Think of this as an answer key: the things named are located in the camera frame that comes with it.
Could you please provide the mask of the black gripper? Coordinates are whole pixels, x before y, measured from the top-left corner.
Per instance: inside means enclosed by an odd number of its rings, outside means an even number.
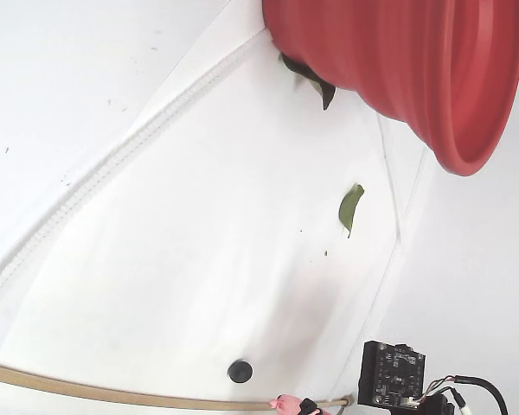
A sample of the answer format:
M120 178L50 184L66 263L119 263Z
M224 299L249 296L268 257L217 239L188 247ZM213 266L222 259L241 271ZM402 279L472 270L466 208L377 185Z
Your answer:
M435 393L423 402L423 412L425 415L454 415L455 405L444 393Z

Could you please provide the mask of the pink covered gripper finger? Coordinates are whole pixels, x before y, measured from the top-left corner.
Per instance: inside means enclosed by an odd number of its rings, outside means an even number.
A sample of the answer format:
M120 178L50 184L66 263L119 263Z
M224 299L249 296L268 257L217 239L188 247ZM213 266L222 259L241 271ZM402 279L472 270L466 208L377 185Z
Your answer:
M325 411L313 400L281 394L269 402L269 406L278 415L321 415Z

